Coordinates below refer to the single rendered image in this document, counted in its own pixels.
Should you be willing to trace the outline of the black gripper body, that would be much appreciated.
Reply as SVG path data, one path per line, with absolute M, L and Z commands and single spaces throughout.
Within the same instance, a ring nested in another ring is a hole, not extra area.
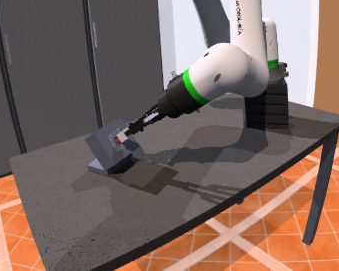
M 167 89 L 165 89 L 164 91 L 162 91 L 159 96 L 158 96 L 158 103 L 159 103 L 159 107 L 157 107 L 156 109 L 154 109 L 153 111 L 151 111 L 149 113 L 149 116 L 151 114 L 153 114 L 154 112 L 158 112 L 158 115 L 155 116 L 154 118 L 152 118 L 152 120 L 157 119 L 158 117 L 162 116 L 162 115 L 167 115 L 170 118 L 178 118 L 179 116 L 181 116 L 182 113 L 181 111 L 179 111 L 171 102 L 169 96 L 168 96 L 168 92 Z

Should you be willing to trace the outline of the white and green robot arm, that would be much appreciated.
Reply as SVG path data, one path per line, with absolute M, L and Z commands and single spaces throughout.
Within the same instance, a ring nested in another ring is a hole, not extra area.
M 227 93 L 256 97 L 289 76 L 287 63 L 278 62 L 276 24 L 262 18 L 262 0 L 227 1 L 230 21 L 221 0 L 192 0 L 208 50 L 183 73 L 171 72 L 168 96 L 182 113 L 199 113 Z

